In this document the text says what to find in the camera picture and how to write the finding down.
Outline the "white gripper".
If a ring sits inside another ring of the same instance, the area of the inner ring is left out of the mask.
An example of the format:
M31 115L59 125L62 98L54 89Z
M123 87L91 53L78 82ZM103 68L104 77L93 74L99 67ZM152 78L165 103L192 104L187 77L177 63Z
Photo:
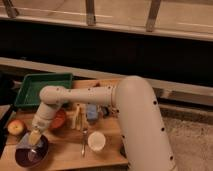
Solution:
M39 115L36 114L32 120L32 128L44 132L49 128L54 116L52 114Z

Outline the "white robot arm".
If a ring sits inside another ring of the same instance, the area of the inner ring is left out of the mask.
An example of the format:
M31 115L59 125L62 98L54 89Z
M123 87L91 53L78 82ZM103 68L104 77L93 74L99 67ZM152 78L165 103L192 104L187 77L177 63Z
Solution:
M178 171L156 95L144 78L128 76L114 86L83 89L46 86L40 100L33 129L44 132L68 101L112 106L118 110L129 171Z

